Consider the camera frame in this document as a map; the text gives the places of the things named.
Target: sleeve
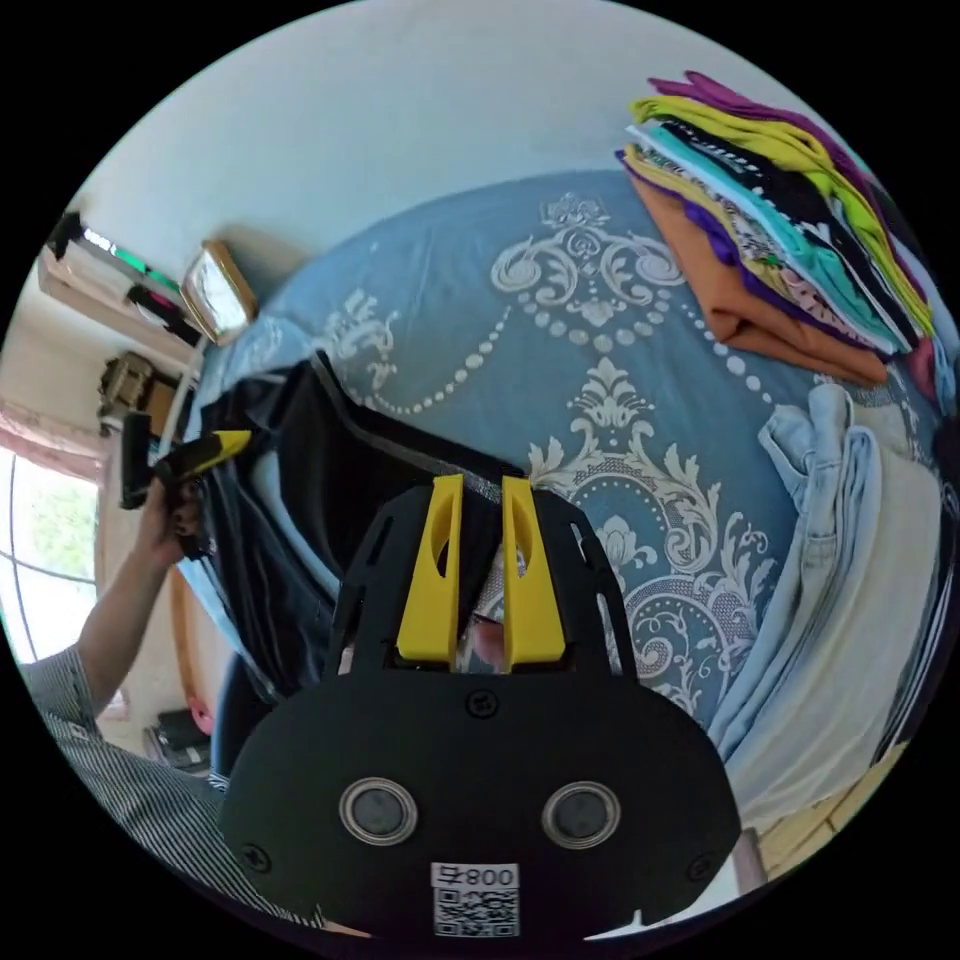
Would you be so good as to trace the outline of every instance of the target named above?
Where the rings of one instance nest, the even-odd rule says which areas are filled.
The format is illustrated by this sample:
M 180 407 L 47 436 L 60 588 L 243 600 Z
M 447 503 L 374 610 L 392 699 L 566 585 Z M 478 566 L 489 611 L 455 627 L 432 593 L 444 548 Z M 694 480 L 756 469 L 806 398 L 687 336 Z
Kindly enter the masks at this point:
M 20 672 L 42 714 L 100 737 L 93 698 L 76 644 L 36 663 L 22 664 Z
M 37 709 L 73 772 L 140 847 L 184 876 L 274 917 L 303 923 L 260 896 L 217 826 L 226 781 L 204 780 L 108 743 L 76 647 L 21 666 Z M 322 926 L 317 915 L 307 924 Z

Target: pink curtain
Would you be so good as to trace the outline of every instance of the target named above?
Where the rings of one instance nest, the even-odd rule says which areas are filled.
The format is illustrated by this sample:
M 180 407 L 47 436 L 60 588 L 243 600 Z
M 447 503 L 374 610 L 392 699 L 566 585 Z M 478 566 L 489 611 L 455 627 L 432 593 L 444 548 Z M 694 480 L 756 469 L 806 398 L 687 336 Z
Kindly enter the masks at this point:
M 97 433 L 0 400 L 0 446 L 39 467 L 99 487 L 106 484 L 110 445 Z

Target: qr code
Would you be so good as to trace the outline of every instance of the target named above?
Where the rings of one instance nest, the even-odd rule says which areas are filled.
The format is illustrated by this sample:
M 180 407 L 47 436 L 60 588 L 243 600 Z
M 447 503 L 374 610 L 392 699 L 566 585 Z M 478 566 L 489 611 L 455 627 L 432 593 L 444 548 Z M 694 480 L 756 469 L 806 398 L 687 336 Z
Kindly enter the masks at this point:
M 434 932 L 441 937 L 516 937 L 520 891 L 433 891 Z

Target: tree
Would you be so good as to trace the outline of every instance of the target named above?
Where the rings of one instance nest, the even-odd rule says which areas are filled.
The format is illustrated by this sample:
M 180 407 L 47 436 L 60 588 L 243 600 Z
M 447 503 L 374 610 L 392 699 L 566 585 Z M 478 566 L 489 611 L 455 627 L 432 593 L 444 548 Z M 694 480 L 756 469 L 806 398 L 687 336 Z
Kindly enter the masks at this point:
M 31 540 L 39 565 L 51 573 L 92 580 L 96 494 L 72 484 L 38 490 L 31 513 Z

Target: hand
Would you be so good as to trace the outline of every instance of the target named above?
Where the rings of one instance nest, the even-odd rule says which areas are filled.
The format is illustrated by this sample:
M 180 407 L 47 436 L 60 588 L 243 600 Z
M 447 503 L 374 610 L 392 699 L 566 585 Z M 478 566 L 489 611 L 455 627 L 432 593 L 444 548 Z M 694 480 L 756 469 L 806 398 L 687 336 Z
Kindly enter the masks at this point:
M 166 573 L 183 559 L 183 549 L 177 534 L 194 533 L 198 526 L 196 494 L 192 487 L 184 487 L 181 492 L 184 504 L 171 515 L 167 510 L 163 484 L 154 480 L 147 491 L 134 553 L 157 573 Z

